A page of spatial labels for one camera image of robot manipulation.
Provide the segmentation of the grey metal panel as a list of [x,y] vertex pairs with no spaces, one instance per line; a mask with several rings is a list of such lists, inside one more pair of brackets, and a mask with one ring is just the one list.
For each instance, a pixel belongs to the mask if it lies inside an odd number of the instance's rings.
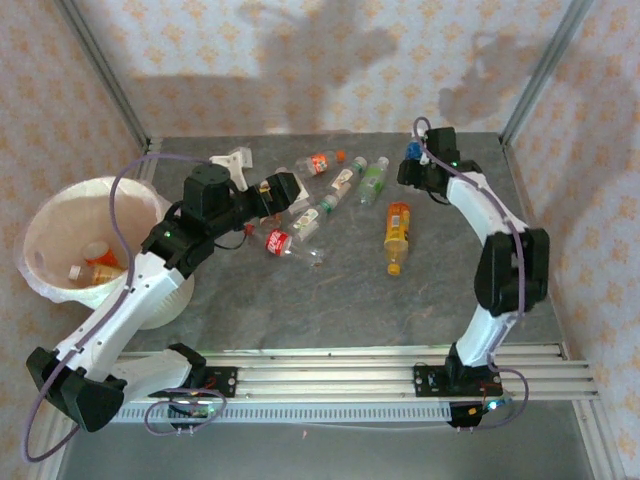
[[56,480],[594,480],[576,427],[496,431],[211,426],[157,438],[139,425],[80,434]]

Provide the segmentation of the clear plastic bin liner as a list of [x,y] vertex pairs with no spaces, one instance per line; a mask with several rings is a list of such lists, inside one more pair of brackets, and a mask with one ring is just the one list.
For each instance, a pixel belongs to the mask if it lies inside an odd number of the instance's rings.
[[[17,268],[28,285],[54,303],[78,302],[97,308],[118,285],[81,286],[68,278],[73,265],[83,265],[83,248],[104,241],[121,267],[127,265],[111,222],[109,195],[113,177],[81,181],[46,200],[28,222],[15,244]],[[118,228],[136,254],[153,226],[163,219],[170,203],[148,183],[124,178],[117,186],[115,212]]]

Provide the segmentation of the square clear bottle white label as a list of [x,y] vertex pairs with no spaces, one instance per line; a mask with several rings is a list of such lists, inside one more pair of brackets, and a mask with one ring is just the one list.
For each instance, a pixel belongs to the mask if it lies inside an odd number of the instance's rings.
[[313,203],[313,196],[309,191],[305,181],[300,177],[299,174],[293,172],[293,175],[295,177],[297,185],[300,187],[300,193],[296,197],[296,200],[293,202],[293,204],[286,210],[286,212],[290,215],[294,215],[297,212],[304,210]]

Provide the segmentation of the aluminium frame post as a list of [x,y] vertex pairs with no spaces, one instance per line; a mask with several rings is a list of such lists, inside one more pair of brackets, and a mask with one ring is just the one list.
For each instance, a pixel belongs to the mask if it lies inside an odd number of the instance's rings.
[[546,43],[529,82],[499,136],[500,144],[503,147],[514,143],[593,3],[594,0],[571,0],[569,3],[554,34]]
[[78,41],[81,50],[119,112],[135,143],[143,152],[146,152],[150,144],[150,137],[142,126],[76,0],[53,0],[53,3]]

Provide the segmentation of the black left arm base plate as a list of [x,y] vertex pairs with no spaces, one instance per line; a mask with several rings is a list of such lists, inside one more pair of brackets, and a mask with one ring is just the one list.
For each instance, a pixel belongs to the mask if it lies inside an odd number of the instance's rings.
[[202,387],[206,390],[215,390],[226,398],[234,398],[238,380],[237,367],[207,366],[204,370]]

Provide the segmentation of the red label cola bottle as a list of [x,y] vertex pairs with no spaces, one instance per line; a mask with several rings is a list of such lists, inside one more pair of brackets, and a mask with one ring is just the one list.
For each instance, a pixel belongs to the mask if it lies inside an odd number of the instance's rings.
[[324,261],[322,250],[310,247],[280,228],[264,230],[247,224],[244,232],[253,244],[271,256],[302,261],[312,267]]

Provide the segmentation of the green plastic bottle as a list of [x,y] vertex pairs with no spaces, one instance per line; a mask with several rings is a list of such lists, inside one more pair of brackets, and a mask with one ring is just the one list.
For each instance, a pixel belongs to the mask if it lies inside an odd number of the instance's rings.
[[389,159],[382,156],[366,169],[358,188],[362,205],[371,205],[376,200],[385,185],[388,168]]

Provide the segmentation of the clear bottle orange label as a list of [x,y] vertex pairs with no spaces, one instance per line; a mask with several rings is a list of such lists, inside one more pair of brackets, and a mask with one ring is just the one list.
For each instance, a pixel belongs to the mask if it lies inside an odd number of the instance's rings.
[[296,161],[296,172],[303,178],[310,178],[322,174],[346,160],[343,150],[323,151],[305,156]]

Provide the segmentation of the orange soda bottle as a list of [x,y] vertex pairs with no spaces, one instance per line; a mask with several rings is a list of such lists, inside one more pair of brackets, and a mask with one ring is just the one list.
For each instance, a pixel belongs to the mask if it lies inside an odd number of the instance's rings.
[[88,265],[120,267],[115,253],[104,240],[97,240],[86,244],[82,249],[82,255]]

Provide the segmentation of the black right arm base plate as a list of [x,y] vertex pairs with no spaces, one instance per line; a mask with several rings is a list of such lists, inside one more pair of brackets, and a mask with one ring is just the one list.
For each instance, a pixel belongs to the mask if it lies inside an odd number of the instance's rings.
[[449,395],[449,377],[444,366],[417,363],[413,366],[413,386],[418,398]]

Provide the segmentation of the clear bottle green cap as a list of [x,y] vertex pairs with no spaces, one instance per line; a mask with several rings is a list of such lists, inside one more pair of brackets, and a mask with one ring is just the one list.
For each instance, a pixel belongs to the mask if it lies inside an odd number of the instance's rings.
[[316,205],[306,208],[287,229],[287,232],[300,242],[308,241],[324,225],[326,218],[339,203],[335,194],[326,195]]

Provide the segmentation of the yellow juice bottle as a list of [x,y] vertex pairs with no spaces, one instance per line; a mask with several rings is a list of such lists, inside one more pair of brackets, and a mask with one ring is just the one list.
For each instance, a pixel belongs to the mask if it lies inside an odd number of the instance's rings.
[[409,253],[410,208],[404,202],[389,205],[386,219],[384,252],[387,272],[392,276],[401,273]]

